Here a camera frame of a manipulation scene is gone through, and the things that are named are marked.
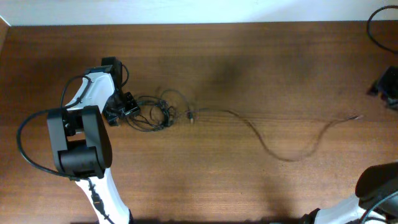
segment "wood grain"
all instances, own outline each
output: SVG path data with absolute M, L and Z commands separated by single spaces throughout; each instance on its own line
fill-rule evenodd
M 0 18 L 0 56 L 1 56 L 2 45 L 6 40 L 8 28 L 9 28 L 8 24 L 6 24 L 6 22 L 4 22 L 4 20 Z
M 373 32 L 397 47 L 397 28 L 376 22 Z M 174 88 L 196 108 L 238 111 L 285 157 L 308 150 L 331 119 L 364 115 L 330 129 L 313 157 L 294 163 L 273 159 L 223 113 L 200 113 L 193 125 L 180 120 L 158 133 L 107 127 L 114 181 L 136 218 L 300 217 L 349 197 L 365 168 L 397 157 L 397 113 L 365 93 L 398 61 L 368 40 L 364 22 L 11 27 L 0 59 L 2 222 L 96 220 L 73 182 L 23 160 L 15 133 L 32 112 L 58 106 L 70 77 L 113 55 L 130 69 L 126 91 Z M 178 96 L 167 99 L 185 109 Z M 45 118 L 24 130 L 23 143 L 53 167 Z

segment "white wall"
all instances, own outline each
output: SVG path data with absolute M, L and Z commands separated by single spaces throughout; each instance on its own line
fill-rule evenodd
M 0 0 L 0 15 L 12 26 L 363 21 L 388 4 L 398 0 Z

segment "white arm segment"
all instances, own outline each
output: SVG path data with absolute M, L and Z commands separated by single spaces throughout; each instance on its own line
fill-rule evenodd
M 111 169 L 105 170 L 104 177 L 99 179 L 98 177 L 90 177 L 90 180 L 95 184 L 95 192 L 101 197 L 104 203 L 104 209 L 112 222 L 116 224 L 128 224 L 130 220 L 130 211 L 123 204 L 118 190 L 112 179 Z M 109 221 L 104 219 L 104 216 L 100 214 L 93 205 L 93 200 L 91 199 L 90 186 L 87 180 L 76 181 L 76 184 L 86 193 L 91 206 L 94 208 L 97 214 L 99 224 L 109 224 Z
M 81 103 L 69 108 L 68 111 L 83 109 L 85 106 L 98 105 L 99 111 L 102 113 L 106 101 L 114 93 L 112 76 L 111 74 L 104 72 L 90 73 L 86 76 L 91 79 L 90 88 L 86 92 L 84 98 L 81 100 Z M 81 84 L 76 95 L 66 106 L 76 102 L 76 99 L 81 96 L 83 90 L 86 88 L 87 83 L 88 80 L 83 78 L 83 83 Z
M 360 219 L 365 209 L 359 206 L 359 198 L 355 195 L 342 200 L 339 204 L 328 209 L 321 209 L 315 217 L 315 224 L 342 224 Z M 386 218 L 376 212 L 371 212 L 369 217 Z M 382 224 L 385 222 L 369 220 L 366 224 Z

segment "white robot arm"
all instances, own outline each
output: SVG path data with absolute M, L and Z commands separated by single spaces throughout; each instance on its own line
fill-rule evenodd
M 101 118 L 104 114 L 113 126 L 117 118 L 139 112 L 131 94 L 121 91 L 121 70 L 116 58 L 104 58 L 101 67 L 85 72 L 80 89 L 65 105 L 67 110 L 51 112 L 47 118 L 55 166 L 59 172 L 90 179 L 91 183 L 80 179 L 76 184 L 87 195 L 100 224 L 133 221 L 113 182 L 112 150 Z M 67 140 L 79 132 L 85 133 L 85 139 Z
M 111 175 L 112 148 L 101 115 L 110 126 L 118 119 L 139 114 L 130 93 L 122 92 L 122 67 L 116 58 L 103 58 L 100 67 L 88 69 L 83 84 L 65 107 L 40 111 L 28 117 L 17 132 L 24 158 L 38 169 L 76 181 L 91 202 L 100 224 L 133 224 Z M 33 162 L 22 149 L 21 131 L 38 114 L 49 113 L 51 147 L 58 172 Z M 68 136 L 84 132 L 85 139 Z M 398 217 L 398 162 L 368 168 L 358 180 L 356 194 L 333 208 L 316 209 L 299 224 L 380 224 Z

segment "cable connector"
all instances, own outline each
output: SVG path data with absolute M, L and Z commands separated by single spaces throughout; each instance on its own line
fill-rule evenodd
M 104 202 L 101 197 L 94 191 L 91 193 L 91 199 L 93 199 L 93 205 L 101 215 L 105 216 Z

